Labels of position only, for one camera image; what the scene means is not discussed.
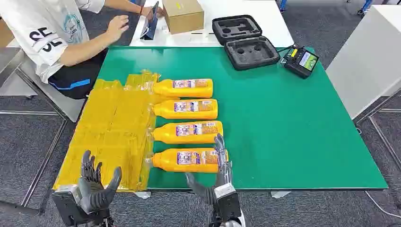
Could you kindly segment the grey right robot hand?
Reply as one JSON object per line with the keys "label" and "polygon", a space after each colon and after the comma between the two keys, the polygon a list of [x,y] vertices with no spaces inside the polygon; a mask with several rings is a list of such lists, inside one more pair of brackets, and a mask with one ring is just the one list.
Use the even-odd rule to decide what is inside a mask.
{"label": "grey right robot hand", "polygon": [[214,149],[218,158],[218,172],[216,174],[216,182],[212,187],[206,187],[198,183],[192,173],[185,173],[187,185],[192,189],[193,193],[200,196],[208,205],[216,203],[216,194],[214,189],[232,182],[232,163],[228,161],[228,151],[225,147],[223,136],[218,133],[214,137]]}

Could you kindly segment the person's right hand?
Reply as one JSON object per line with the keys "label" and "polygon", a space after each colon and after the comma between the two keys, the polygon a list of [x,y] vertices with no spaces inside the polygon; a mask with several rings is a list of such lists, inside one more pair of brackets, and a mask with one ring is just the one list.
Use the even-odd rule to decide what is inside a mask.
{"label": "person's right hand", "polygon": [[115,16],[108,25],[106,34],[110,43],[118,41],[122,34],[129,28],[127,15]]}

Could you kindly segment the person's left hand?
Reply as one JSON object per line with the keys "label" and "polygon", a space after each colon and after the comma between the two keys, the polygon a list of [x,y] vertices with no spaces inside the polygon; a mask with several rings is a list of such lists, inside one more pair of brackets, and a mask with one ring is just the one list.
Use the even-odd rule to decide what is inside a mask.
{"label": "person's left hand", "polygon": [[158,7],[156,11],[153,13],[153,7],[142,7],[140,14],[142,16],[157,15],[158,17],[163,17],[165,15],[164,10],[161,7]]}

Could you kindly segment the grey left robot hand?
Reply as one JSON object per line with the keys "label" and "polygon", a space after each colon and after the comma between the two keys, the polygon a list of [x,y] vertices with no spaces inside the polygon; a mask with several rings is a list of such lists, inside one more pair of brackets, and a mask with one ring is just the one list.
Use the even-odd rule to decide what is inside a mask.
{"label": "grey left robot hand", "polygon": [[122,179],[122,168],[118,166],[108,186],[104,187],[101,182],[102,163],[95,166],[94,162],[95,156],[86,150],[81,161],[78,187],[82,195],[80,207],[87,214],[109,208]]}

